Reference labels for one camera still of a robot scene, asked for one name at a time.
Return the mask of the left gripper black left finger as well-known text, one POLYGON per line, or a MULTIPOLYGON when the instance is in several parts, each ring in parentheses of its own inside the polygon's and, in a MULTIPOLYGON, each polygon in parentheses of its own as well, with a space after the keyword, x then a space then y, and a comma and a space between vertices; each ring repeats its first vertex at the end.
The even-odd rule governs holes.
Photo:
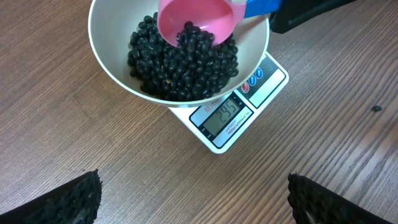
POLYGON ((93 224, 101 204, 98 170, 89 171, 20 207, 1 214, 1 223, 93 224))

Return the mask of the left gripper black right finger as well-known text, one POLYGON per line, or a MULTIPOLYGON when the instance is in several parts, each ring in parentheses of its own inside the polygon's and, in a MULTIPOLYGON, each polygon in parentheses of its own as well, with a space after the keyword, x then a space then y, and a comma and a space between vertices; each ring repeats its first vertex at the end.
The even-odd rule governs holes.
POLYGON ((287 197, 297 224, 391 224, 311 179, 288 175, 287 197))

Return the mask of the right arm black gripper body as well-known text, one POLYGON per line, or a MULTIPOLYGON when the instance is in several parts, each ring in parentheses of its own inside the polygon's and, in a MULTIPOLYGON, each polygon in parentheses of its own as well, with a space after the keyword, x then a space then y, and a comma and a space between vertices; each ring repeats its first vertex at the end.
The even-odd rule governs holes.
POLYGON ((308 20, 355 0, 282 0, 269 18, 270 30, 284 34, 308 20))

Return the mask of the pink scoop blue handle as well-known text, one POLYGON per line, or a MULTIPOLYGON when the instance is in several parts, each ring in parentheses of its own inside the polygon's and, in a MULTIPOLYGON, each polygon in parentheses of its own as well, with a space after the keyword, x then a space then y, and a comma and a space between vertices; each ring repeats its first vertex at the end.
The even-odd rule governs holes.
POLYGON ((160 0, 157 27, 170 45, 177 46, 177 34, 187 22, 215 35, 217 44, 225 41, 243 19, 276 12, 281 0, 160 0))

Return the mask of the pile of black beans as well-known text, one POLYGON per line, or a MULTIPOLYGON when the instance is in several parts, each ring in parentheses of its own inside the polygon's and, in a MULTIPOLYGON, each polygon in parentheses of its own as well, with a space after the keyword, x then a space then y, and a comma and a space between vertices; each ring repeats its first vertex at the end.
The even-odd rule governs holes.
POLYGON ((216 45, 215 36, 188 21, 167 43, 157 27, 157 15, 145 16, 129 42, 130 76, 144 93, 167 101, 211 98, 238 75, 238 47, 232 36, 216 45))

